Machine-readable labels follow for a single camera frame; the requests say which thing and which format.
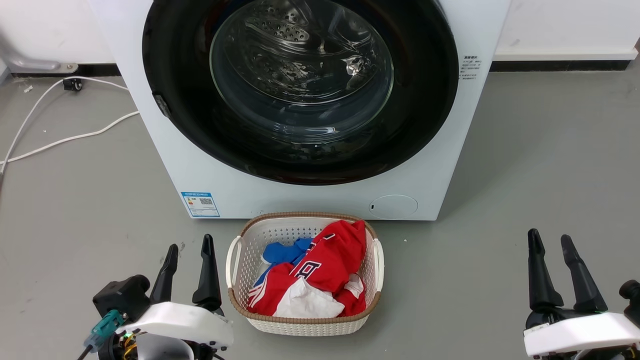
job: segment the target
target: front-loading washing machine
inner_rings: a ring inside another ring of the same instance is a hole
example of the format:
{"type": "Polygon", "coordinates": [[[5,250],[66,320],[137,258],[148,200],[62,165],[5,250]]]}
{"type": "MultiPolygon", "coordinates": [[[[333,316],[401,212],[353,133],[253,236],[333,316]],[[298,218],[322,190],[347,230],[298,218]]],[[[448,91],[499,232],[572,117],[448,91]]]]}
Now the front-loading washing machine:
{"type": "Polygon", "coordinates": [[[188,214],[435,220],[510,0],[89,0],[188,214]]]}

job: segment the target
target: black cable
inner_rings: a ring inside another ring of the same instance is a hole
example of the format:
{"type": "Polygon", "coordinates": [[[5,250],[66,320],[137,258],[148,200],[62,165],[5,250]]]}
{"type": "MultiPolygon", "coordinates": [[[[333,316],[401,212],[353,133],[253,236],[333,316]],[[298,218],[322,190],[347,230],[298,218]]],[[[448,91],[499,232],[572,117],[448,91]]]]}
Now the black cable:
{"type": "Polygon", "coordinates": [[[93,346],[89,345],[86,347],[86,349],[82,352],[82,354],[80,354],[80,357],[78,357],[78,360],[83,360],[84,358],[86,358],[87,354],[89,354],[89,351],[91,351],[91,349],[93,349],[93,346]]]}

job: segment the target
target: power cord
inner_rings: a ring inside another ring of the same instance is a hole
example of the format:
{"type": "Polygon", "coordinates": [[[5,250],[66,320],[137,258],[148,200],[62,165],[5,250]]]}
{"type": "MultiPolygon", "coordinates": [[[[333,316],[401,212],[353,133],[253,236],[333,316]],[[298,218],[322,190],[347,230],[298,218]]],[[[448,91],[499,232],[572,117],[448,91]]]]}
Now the power cord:
{"type": "Polygon", "coordinates": [[[124,86],[121,86],[121,85],[118,85],[118,84],[116,84],[116,83],[112,83],[112,82],[110,82],[110,81],[99,80],[99,79],[86,78],[86,77],[84,77],[84,76],[70,76],[70,77],[68,77],[68,78],[64,78],[64,79],[60,79],[60,80],[56,81],[53,85],[51,85],[51,87],[49,87],[49,88],[47,89],[47,91],[45,91],[45,92],[44,92],[44,94],[42,94],[42,96],[40,96],[40,98],[38,99],[38,101],[36,101],[35,105],[33,105],[33,107],[31,108],[31,111],[29,111],[29,114],[27,115],[27,117],[26,117],[26,118],[24,118],[24,121],[22,122],[22,125],[20,125],[20,128],[18,129],[18,133],[15,135],[15,138],[13,138],[13,142],[11,143],[11,146],[9,146],[9,151],[7,151],[6,156],[4,157],[4,161],[2,161],[2,162],[0,163],[0,164],[2,164],[2,166],[0,167],[0,188],[1,188],[1,185],[2,185],[2,180],[3,180],[3,176],[4,176],[4,173],[5,173],[5,168],[6,168],[7,163],[10,163],[10,162],[13,162],[13,161],[17,161],[17,160],[20,160],[20,159],[24,159],[24,158],[26,158],[27,156],[31,156],[31,155],[37,154],[38,152],[44,151],[44,150],[46,150],[46,149],[49,149],[49,148],[54,147],[54,146],[56,146],[56,145],[59,145],[59,144],[61,144],[61,143],[65,143],[65,142],[68,142],[68,141],[71,141],[71,140],[75,140],[75,139],[86,138],[86,137],[89,137],[89,136],[94,136],[94,135],[102,134],[103,132],[107,131],[108,129],[111,129],[113,126],[115,126],[115,125],[116,125],[116,124],[118,124],[119,122],[121,122],[121,121],[123,121],[123,120],[125,120],[125,119],[128,119],[128,118],[130,118],[130,117],[132,117],[132,116],[135,116],[135,115],[139,114],[139,112],[138,112],[138,111],[132,112],[132,113],[127,114],[127,115],[125,115],[125,116],[123,116],[123,117],[119,118],[118,120],[116,120],[116,121],[112,122],[109,126],[105,127],[104,129],[102,129],[102,130],[100,130],[100,131],[96,131],[96,132],[88,133],[88,134],[84,134],[84,135],[72,136],[72,137],[70,137],[70,138],[62,139],[62,140],[59,140],[59,141],[57,141],[57,142],[50,143],[49,145],[44,146],[44,147],[41,147],[41,148],[39,148],[39,149],[36,149],[36,150],[30,151],[30,152],[27,152],[27,153],[26,153],[26,154],[24,154],[24,155],[20,155],[20,156],[17,156],[17,157],[15,157],[15,158],[10,159],[9,157],[11,156],[11,153],[13,152],[13,148],[15,147],[15,144],[18,142],[18,139],[20,138],[20,134],[22,134],[22,130],[23,130],[23,129],[24,129],[24,127],[26,126],[27,122],[29,121],[29,118],[31,117],[31,114],[33,114],[34,110],[36,110],[36,107],[38,107],[38,105],[40,104],[40,101],[42,101],[42,99],[43,99],[43,98],[44,98],[44,97],[45,97],[45,96],[46,96],[46,95],[47,95],[51,90],[53,90],[53,88],[54,88],[54,87],[56,87],[56,86],[58,86],[59,84],[61,84],[64,80],[69,80],[69,79],[83,79],[83,80],[95,81],[96,83],[109,84],[109,85],[113,85],[113,86],[115,86],[115,87],[117,87],[117,88],[121,88],[121,89],[123,89],[123,90],[127,90],[127,91],[129,91],[129,89],[128,89],[128,88],[126,88],[126,87],[124,87],[124,86]]]}

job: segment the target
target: laundry basket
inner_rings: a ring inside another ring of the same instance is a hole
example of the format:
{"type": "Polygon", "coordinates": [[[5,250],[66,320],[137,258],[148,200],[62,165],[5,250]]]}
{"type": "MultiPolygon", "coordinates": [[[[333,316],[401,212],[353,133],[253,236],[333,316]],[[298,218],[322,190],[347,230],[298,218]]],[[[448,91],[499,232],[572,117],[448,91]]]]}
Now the laundry basket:
{"type": "Polygon", "coordinates": [[[366,224],[367,252],[360,267],[365,284],[365,311],[340,318],[281,318],[253,314],[246,310],[249,290],[260,274],[261,255],[267,244],[291,245],[298,238],[313,238],[325,226],[338,220],[361,220],[334,213],[271,213],[250,220],[234,239],[227,253],[227,288],[235,309],[258,330],[293,336],[351,334],[361,328],[378,304],[385,276],[382,246],[373,228],[366,224]]]}

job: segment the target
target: metal bracket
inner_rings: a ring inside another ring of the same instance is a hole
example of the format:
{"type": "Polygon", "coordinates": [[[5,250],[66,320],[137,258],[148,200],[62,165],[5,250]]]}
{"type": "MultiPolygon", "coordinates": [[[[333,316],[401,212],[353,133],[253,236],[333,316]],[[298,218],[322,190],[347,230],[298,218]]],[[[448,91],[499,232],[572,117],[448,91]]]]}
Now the metal bracket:
{"type": "Polygon", "coordinates": [[[2,33],[0,33],[0,58],[14,74],[71,74],[78,69],[76,63],[27,58],[15,50],[2,33]]]}

